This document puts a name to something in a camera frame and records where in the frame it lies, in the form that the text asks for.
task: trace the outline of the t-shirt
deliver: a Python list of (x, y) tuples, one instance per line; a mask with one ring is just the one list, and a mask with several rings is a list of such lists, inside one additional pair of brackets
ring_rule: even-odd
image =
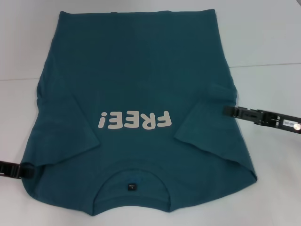
[(215, 11), (61, 12), (23, 179), (44, 203), (96, 215), (171, 212), (257, 178), (236, 120)]

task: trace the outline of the white sticker label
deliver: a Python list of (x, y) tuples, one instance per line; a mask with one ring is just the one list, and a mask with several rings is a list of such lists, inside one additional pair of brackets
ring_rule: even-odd
[(294, 124), (298, 124), (296, 121), (290, 121), (290, 120), (283, 120), (283, 123), (282, 123), (282, 125), (284, 125), (284, 126), (289, 126), (289, 127), (293, 127), (294, 126)]

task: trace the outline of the black clamp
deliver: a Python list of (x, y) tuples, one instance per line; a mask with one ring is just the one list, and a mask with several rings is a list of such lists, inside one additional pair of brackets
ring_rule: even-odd
[(32, 178), (34, 168), (30, 165), (22, 165), (11, 162), (0, 161), (0, 176), (15, 179)]
[(224, 106), (223, 114), (237, 119), (252, 121), (256, 125), (268, 126), (301, 134), (301, 118), (263, 110), (232, 106)]

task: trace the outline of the teal t-shirt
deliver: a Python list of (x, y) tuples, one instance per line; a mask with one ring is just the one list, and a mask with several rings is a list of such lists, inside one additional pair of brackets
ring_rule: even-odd
[(96, 215), (173, 211), (257, 178), (213, 9), (60, 13), (22, 162), (30, 196)]

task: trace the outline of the white table surface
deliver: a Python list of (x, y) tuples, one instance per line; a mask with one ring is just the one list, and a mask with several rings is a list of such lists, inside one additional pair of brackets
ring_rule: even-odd
[[(20, 162), (59, 11), (216, 9), (239, 105), (301, 117), (301, 6), (295, 0), (0, 0), (0, 159)], [(266, 64), (290, 64), (252, 66)], [(239, 121), (259, 180), (233, 195), (165, 213), (121, 207), (95, 217), (38, 202), (0, 177), (5, 226), (300, 226), (301, 136)]]

